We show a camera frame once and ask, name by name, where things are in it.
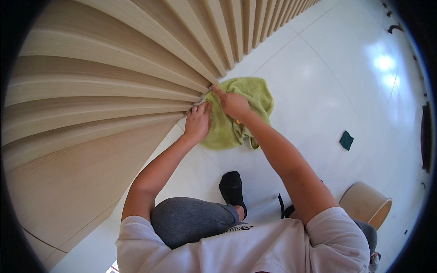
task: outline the logo on shirt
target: logo on shirt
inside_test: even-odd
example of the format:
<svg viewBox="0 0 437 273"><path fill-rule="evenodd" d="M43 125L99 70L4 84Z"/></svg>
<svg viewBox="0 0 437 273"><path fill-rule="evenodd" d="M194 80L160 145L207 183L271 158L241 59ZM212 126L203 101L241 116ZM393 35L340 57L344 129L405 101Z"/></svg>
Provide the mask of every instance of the logo on shirt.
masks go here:
<svg viewBox="0 0 437 273"><path fill-rule="evenodd" d="M251 225L251 226L236 226L236 227L233 227L233 228L228 229L228 230L225 231L224 233L227 233L227 232L234 232L234 231L237 231L237 230L249 230L249 229L251 229L251 228L253 228L252 225Z"/></svg>

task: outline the black strap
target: black strap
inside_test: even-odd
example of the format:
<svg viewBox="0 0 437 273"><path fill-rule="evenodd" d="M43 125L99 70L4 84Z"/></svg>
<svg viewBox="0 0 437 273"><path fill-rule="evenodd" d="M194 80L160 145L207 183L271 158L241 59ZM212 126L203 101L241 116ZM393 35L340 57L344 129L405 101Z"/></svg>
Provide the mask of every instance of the black strap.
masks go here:
<svg viewBox="0 0 437 273"><path fill-rule="evenodd" d="M278 195L279 204L281 205L281 219L284 219L284 202L282 201L281 194Z"/></svg>

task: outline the person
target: person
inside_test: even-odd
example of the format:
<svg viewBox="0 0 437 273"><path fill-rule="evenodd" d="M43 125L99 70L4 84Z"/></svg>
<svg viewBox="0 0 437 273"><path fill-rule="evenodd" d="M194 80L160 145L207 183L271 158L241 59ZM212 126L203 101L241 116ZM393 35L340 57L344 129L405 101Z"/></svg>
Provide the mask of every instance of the person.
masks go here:
<svg viewBox="0 0 437 273"><path fill-rule="evenodd" d="M272 223L244 223L236 171L219 185L226 205L175 197L155 207L179 162L209 132L212 103L204 102L187 114L184 134L132 183L116 241L120 272L368 272L366 236L300 152L251 111L244 96L212 90L223 111L259 143L295 211Z"/></svg>

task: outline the gray pants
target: gray pants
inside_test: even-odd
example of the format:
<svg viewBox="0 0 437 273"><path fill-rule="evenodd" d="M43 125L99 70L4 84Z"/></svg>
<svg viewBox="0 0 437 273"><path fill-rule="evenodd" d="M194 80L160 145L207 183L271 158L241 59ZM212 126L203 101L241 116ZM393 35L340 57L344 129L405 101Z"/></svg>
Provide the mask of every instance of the gray pants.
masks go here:
<svg viewBox="0 0 437 273"><path fill-rule="evenodd" d="M222 234L235 225L245 224L238 222L238 219L238 213L232 205L188 197L166 199L150 214L153 229L171 249ZM377 241L375 228L367 223L354 221L366 236L370 253L373 254Z"/></svg>

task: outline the cleaning cloth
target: cleaning cloth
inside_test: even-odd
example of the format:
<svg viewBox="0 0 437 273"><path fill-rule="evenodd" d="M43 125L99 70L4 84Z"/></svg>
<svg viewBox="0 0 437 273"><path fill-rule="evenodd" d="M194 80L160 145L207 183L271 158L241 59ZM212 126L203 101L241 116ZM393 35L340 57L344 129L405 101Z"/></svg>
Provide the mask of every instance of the cleaning cloth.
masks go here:
<svg viewBox="0 0 437 273"><path fill-rule="evenodd" d="M272 113L274 102L267 88L267 82L261 78L234 78L217 85L221 90L234 92L246 97L251 110L257 113L270 125L269 116ZM240 122L226 115L222 110L220 98L213 91L205 99L212 102L210 119L213 120L211 129L201 144L212 150L231 149L244 143L244 138L249 138L253 150L260 146L253 138L250 131Z"/></svg>
<svg viewBox="0 0 437 273"><path fill-rule="evenodd" d="M346 150L350 150L350 146L352 145L352 142L354 141L354 138L350 136L348 131L344 131L343 135L340 139L340 144L345 148Z"/></svg>

